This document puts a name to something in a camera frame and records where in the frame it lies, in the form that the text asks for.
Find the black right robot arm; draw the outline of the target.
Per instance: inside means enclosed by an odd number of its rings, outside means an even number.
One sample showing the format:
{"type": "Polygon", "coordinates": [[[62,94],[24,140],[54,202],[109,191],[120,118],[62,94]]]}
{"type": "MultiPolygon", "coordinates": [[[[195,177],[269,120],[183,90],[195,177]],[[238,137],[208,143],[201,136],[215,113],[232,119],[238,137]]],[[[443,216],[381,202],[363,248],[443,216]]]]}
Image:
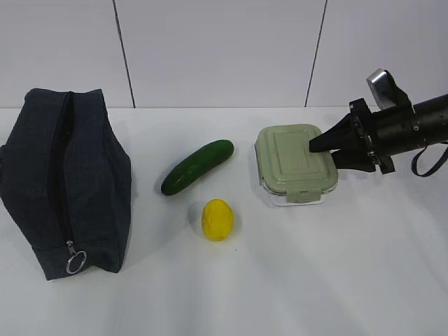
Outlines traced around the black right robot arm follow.
{"type": "Polygon", "coordinates": [[[392,157],[420,149],[412,160],[412,172],[429,177],[447,161],[444,152],[426,173],[417,171],[419,157],[434,144],[447,143],[447,95],[419,104],[409,102],[372,112],[364,99],[349,104],[350,112],[335,126],[309,142],[312,153],[332,152],[337,169],[389,174],[392,157]]]}

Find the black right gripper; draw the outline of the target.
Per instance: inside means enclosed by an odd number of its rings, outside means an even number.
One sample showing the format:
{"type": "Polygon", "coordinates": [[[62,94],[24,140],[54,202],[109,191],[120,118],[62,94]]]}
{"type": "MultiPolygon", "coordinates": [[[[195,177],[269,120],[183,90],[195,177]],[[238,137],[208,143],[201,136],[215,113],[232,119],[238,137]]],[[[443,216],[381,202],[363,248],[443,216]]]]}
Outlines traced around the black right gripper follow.
{"type": "Polygon", "coordinates": [[[349,103],[350,113],[335,126],[309,142],[312,153],[331,151],[337,169],[395,172],[391,155],[381,145],[374,113],[364,99],[349,103]]]}

